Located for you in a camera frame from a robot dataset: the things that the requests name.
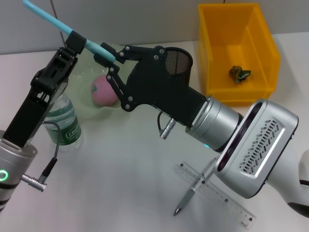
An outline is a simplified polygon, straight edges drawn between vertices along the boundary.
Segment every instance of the silver pen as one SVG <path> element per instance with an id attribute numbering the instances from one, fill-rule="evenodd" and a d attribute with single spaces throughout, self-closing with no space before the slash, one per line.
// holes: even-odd
<path id="1" fill-rule="evenodd" d="M 185 206 L 189 203 L 191 198 L 195 194 L 195 190 L 203 184 L 203 181 L 207 181 L 211 175 L 213 174 L 213 169 L 214 166 L 217 162 L 217 158 L 214 158 L 211 160 L 207 166 L 204 168 L 204 170 L 196 177 L 194 180 L 193 184 L 190 186 L 189 190 L 186 192 L 184 197 L 181 199 L 181 201 L 178 203 L 175 211 L 174 211 L 174 216 L 176 216 L 181 210 L 185 208 Z"/>

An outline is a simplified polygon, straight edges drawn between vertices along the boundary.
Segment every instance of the clear ruler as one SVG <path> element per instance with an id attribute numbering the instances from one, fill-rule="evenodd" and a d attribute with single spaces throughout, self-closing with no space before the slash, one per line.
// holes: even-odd
<path id="1" fill-rule="evenodd" d="M 199 175 L 199 172 L 186 162 L 183 162 L 181 165 L 175 165 L 174 171 L 189 184 L 192 184 Z M 233 200 L 212 182 L 203 181 L 198 191 L 209 199 L 212 204 L 223 209 L 232 219 L 240 223 L 246 229 L 249 229 L 256 220 L 256 217 L 252 213 Z"/>

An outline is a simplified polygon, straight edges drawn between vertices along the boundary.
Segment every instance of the light blue straw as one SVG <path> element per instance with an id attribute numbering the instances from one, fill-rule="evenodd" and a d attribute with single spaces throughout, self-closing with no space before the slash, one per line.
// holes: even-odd
<path id="1" fill-rule="evenodd" d="M 60 22 L 58 19 L 52 17 L 50 14 L 42 10 L 41 8 L 37 7 L 33 3 L 31 3 L 29 0 L 23 0 L 23 4 L 30 9 L 32 12 L 34 12 L 36 15 L 42 17 L 46 21 L 50 22 L 53 24 L 56 28 L 59 30 L 63 31 L 66 34 L 70 34 L 72 32 L 72 29 L 65 25 L 64 23 Z M 98 44 L 91 42 L 90 40 L 86 41 L 85 48 L 87 48 L 90 52 L 93 54 L 98 53 L 101 56 L 105 57 L 111 62 L 115 62 L 116 58 L 106 51 L 103 47 L 99 46 Z"/>

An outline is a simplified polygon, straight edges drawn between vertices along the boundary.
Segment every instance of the bottle label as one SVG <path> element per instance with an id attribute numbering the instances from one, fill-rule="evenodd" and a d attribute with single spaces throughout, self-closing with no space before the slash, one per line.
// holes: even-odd
<path id="1" fill-rule="evenodd" d="M 58 142 L 58 130 L 52 130 L 49 128 L 46 128 L 52 141 L 57 144 Z M 74 143 L 76 140 L 78 140 L 78 138 L 81 136 L 81 128 L 79 126 L 77 117 L 75 117 L 74 122 L 69 125 L 66 128 L 61 129 L 61 141 L 60 141 L 60 145 L 64 146 L 64 145 L 69 145 Z"/>

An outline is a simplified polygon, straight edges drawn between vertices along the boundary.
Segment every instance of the plastic water bottle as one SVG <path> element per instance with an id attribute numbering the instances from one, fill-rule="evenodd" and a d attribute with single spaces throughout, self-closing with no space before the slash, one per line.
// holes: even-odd
<path id="1" fill-rule="evenodd" d="M 79 126 L 76 113 L 71 100 L 63 93 L 55 102 L 45 121 L 55 122 L 61 131 L 61 141 L 59 150 L 71 152 L 83 144 L 82 131 Z M 57 144 L 58 130 L 55 125 L 44 124 L 52 141 Z"/>

